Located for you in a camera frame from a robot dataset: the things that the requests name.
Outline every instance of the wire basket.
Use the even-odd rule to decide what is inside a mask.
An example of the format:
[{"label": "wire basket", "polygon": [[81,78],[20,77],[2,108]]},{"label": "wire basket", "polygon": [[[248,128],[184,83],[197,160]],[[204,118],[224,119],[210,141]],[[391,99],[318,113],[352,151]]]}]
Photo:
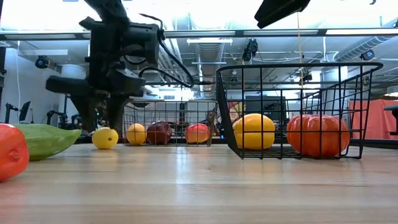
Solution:
[{"label": "wire basket", "polygon": [[[381,63],[353,62],[233,65],[218,69],[217,100],[229,148],[242,159],[360,159],[372,74],[382,67]],[[272,77],[274,70],[290,76],[277,82],[277,77]],[[257,80],[249,80],[253,74]],[[306,81],[306,78],[314,81],[317,75],[319,82]],[[250,120],[255,116],[248,114],[253,113],[269,119],[259,115],[261,121]],[[361,122],[353,125],[356,116]],[[264,123],[270,128],[264,129]],[[359,150],[349,152],[353,136],[358,137],[355,140],[359,141]],[[253,142],[261,145],[253,148],[250,146]],[[334,154],[330,152],[333,144],[337,146]]]},{"label": "wire basket", "polygon": [[[202,146],[210,147],[215,127],[217,101],[133,100],[124,108],[123,139],[132,146],[130,138],[145,134],[144,146]],[[129,130],[140,124],[140,131]],[[159,124],[160,129],[152,128]]]}]

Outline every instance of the security camera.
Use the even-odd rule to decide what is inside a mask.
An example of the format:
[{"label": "security camera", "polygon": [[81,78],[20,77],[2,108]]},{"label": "security camera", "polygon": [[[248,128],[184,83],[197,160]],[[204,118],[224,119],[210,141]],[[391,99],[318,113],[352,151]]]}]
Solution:
[{"label": "security camera", "polygon": [[38,59],[36,60],[35,66],[36,68],[48,68],[50,65],[50,60],[47,59],[47,56],[39,56]]}]

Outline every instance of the lemon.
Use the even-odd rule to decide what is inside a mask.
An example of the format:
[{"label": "lemon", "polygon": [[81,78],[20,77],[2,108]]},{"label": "lemon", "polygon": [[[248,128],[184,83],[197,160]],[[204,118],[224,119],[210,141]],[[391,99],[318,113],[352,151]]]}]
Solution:
[{"label": "lemon", "polygon": [[113,129],[99,128],[94,132],[91,140],[98,149],[112,149],[118,143],[119,135]]}]

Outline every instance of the tomato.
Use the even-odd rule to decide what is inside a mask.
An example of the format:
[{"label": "tomato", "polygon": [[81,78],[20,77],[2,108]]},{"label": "tomato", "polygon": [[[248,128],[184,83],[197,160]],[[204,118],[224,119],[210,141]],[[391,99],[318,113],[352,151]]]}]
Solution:
[{"label": "tomato", "polygon": [[0,181],[23,172],[29,163],[24,134],[9,124],[0,124]]},{"label": "tomato", "polygon": [[[336,116],[322,115],[322,121],[319,115],[305,114],[302,116],[302,130],[314,131],[303,132],[302,134],[302,154],[320,157],[320,123],[322,122],[322,156],[333,157],[339,154],[339,149],[344,151],[350,140],[349,132],[341,133],[341,147],[339,147],[339,119]],[[293,149],[300,152],[300,115],[295,116],[287,124],[287,140]],[[341,121],[341,130],[348,131],[347,125]]]}]

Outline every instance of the computer monitor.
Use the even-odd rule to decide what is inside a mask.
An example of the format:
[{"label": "computer monitor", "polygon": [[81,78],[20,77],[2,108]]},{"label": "computer monitor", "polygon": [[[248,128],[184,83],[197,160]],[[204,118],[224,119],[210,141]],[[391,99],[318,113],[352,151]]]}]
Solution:
[{"label": "computer monitor", "polygon": [[19,121],[25,121],[27,112],[29,111],[30,101],[24,103],[21,112],[19,113]]},{"label": "computer monitor", "polygon": [[264,0],[254,18],[262,29],[295,12],[302,12],[310,0]]}]

